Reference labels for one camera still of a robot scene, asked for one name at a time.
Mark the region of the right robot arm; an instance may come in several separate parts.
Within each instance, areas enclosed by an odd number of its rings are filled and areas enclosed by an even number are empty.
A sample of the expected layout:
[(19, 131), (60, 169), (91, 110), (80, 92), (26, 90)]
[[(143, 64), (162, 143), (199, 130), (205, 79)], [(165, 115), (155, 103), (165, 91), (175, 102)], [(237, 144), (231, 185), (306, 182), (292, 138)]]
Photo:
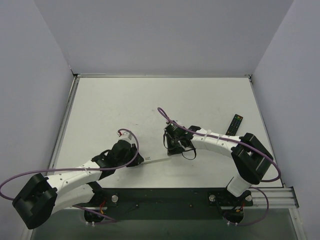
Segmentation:
[(234, 197), (240, 197), (252, 185), (260, 184), (274, 161), (268, 150), (251, 133), (229, 136), (199, 126), (185, 128), (168, 123), (164, 128), (164, 138), (169, 156), (188, 150), (206, 150), (231, 158), (237, 174), (230, 180), (226, 190)]

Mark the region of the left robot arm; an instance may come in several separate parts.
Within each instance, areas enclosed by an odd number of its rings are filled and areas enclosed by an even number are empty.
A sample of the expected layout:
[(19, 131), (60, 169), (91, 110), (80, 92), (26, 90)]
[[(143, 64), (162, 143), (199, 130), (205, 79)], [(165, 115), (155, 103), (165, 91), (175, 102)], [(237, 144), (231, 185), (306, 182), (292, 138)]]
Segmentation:
[(58, 201), (78, 187), (104, 179), (123, 167), (135, 167), (144, 159), (139, 143), (118, 140), (111, 148), (85, 164), (62, 173), (33, 175), (14, 198), (12, 205), (29, 230), (45, 223), (58, 209)]

